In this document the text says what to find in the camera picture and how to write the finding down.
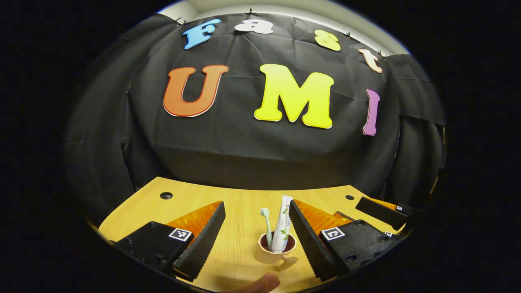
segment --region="toothbrush head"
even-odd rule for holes
[[[264,207],[260,210],[260,213],[262,216],[268,217],[269,216],[269,209],[267,207]]]

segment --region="mug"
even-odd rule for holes
[[[289,235],[288,244],[282,253],[274,253],[268,250],[268,241],[266,240],[266,233],[263,233],[256,245],[255,259],[265,264],[274,264],[283,260],[283,264],[277,267],[277,270],[282,271],[296,263],[299,259],[297,257],[288,257],[288,254],[296,248],[296,239],[293,235]]]

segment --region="wooden tabletop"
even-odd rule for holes
[[[171,192],[171,199],[162,199],[162,192]],[[396,234],[390,225],[355,209],[361,197],[367,197],[352,186],[306,190],[246,190],[190,184],[157,177],[115,209],[98,231],[108,240],[119,241],[150,221],[166,224],[215,201],[225,204],[226,219],[212,251],[194,282],[182,281],[200,288],[223,291],[244,286],[266,272],[279,276],[280,286],[273,292],[293,292],[323,284],[315,277],[298,237],[291,226],[290,233],[297,239],[297,248],[288,256],[299,260],[286,270],[282,264],[264,264],[255,260],[254,251],[266,220],[260,214],[269,208],[270,226],[275,229],[283,195],[333,214],[340,211],[351,218],[363,219],[381,231]]]

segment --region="letter m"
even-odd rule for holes
[[[333,121],[329,118],[329,92],[334,81],[330,76],[313,72],[299,87],[286,66],[264,64],[260,68],[266,75],[266,85],[262,106],[254,113],[256,119],[280,121],[282,112],[277,109],[280,97],[290,122],[295,122],[309,103],[302,122],[308,126],[331,128]]]

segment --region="white toothpaste tube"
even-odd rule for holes
[[[273,253],[282,253],[288,244],[290,235],[291,219],[290,219],[290,202],[293,200],[290,196],[282,196],[282,204],[280,206],[279,219],[277,227],[273,233],[271,247],[269,250]]]

